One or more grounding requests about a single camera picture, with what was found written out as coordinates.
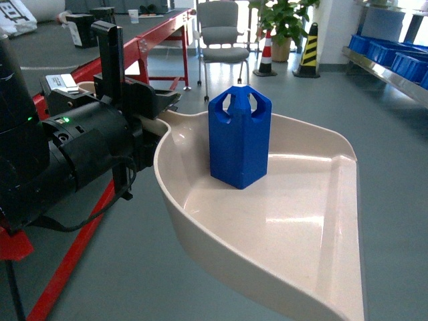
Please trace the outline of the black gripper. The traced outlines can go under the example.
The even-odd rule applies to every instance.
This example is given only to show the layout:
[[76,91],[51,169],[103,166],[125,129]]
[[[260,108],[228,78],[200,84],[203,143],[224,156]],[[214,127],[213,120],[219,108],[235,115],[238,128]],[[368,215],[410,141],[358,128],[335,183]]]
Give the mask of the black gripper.
[[114,86],[120,88],[121,93],[113,97],[113,94],[107,91],[107,81],[102,79],[101,74],[94,76],[94,85],[96,97],[121,111],[131,125],[134,137],[132,157],[137,170],[151,167],[159,135],[145,129],[139,118],[156,118],[173,107],[181,99],[181,94],[175,90],[154,90],[144,82],[126,78],[125,82]]

